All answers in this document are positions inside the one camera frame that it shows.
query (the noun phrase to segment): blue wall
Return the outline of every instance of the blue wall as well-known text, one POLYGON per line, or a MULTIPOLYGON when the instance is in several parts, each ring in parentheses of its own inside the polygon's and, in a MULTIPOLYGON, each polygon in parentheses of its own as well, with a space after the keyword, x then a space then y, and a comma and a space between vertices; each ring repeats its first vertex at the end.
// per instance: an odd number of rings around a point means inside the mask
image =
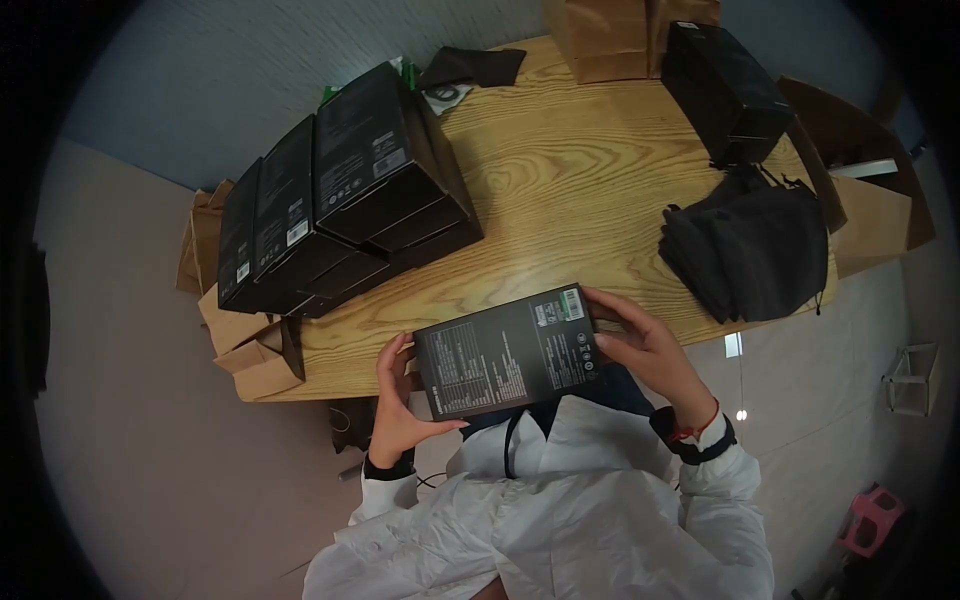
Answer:
MULTIPOLYGON (((879 52, 840 0, 725 0, 723 25, 777 77, 868 108, 879 52)), ((62 134, 191 188, 236 179, 325 84, 442 45, 546 33, 540 0, 147 0, 94 67, 62 134)))

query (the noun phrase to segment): red string bracelet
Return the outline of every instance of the red string bracelet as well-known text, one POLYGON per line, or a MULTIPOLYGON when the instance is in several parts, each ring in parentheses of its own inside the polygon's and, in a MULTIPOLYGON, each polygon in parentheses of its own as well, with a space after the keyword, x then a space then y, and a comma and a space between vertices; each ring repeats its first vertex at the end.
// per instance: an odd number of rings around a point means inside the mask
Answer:
POLYGON ((667 443, 668 443, 668 444, 672 444, 672 443, 677 442, 677 441, 679 441, 679 440, 685 440, 685 439, 689 438, 690 436, 699 435, 699 434, 703 433, 708 427, 710 427, 710 424, 713 423, 713 421, 717 418, 717 415, 720 414, 720 400, 714 398, 713 401, 717 403, 717 409, 716 409, 716 411, 713 413, 713 416, 710 417, 710 420, 707 421, 707 424, 706 424, 706 425, 704 425, 703 427, 700 427, 700 428, 698 428, 698 429, 694 429, 693 427, 685 427, 685 428, 681 429, 680 427, 677 426, 677 422, 674 420, 674 421, 673 421, 673 433, 670 434, 670 439, 667 441, 667 443))

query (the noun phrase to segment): person's hand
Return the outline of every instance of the person's hand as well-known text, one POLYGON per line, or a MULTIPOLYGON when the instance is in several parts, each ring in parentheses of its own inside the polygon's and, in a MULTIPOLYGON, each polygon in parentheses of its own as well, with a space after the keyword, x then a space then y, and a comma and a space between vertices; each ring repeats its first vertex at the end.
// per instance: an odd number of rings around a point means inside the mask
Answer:
POLYGON ((465 420, 419 420, 407 408, 413 381, 406 371, 407 363, 413 360, 414 348, 402 348, 413 340, 412 333, 400 333, 380 350, 376 358, 380 398, 376 402, 368 456, 377 468, 392 468, 403 452, 423 440, 469 424, 465 420))
POLYGON ((673 404, 681 427, 697 428, 708 423, 716 414, 716 400, 670 328, 633 300, 590 287, 583 290, 595 319, 623 327, 623 332, 595 335, 601 351, 673 404))

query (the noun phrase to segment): person's left hand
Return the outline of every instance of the person's left hand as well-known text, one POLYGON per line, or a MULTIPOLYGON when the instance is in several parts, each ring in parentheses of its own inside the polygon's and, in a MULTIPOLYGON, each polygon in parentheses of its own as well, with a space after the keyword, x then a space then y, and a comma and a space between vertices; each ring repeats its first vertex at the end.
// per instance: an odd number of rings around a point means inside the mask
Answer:
POLYGON ((414 347, 401 348, 413 341, 412 333, 400 333, 376 358, 380 398, 376 403, 368 456, 377 468, 392 468, 403 452, 423 440, 469 425, 465 420, 419 420, 407 408, 413 383, 406 371, 407 363, 414 358, 414 347))

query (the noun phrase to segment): barcode sticker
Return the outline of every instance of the barcode sticker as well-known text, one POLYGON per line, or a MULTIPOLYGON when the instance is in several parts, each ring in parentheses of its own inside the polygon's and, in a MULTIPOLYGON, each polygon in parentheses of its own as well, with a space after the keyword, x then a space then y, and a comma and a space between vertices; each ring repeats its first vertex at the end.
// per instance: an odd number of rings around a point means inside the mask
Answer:
POLYGON ((577 288, 564 291, 564 304, 566 304, 567 321, 584 318, 584 306, 580 303, 580 294, 577 293, 577 288))
POLYGON ((373 164, 373 176, 375 178, 380 178, 393 171, 395 168, 406 162, 406 160, 407 155, 403 153, 403 149, 397 148, 373 164))
POLYGON ((287 229, 287 248, 290 248, 297 243, 297 240, 306 235, 306 231, 309 229, 306 219, 303 219, 297 226, 294 228, 287 229))
POLYGON ((250 261, 248 260, 247 262, 240 265, 240 267, 237 269, 237 283, 240 283, 241 281, 246 279, 249 274, 250 274, 250 261))

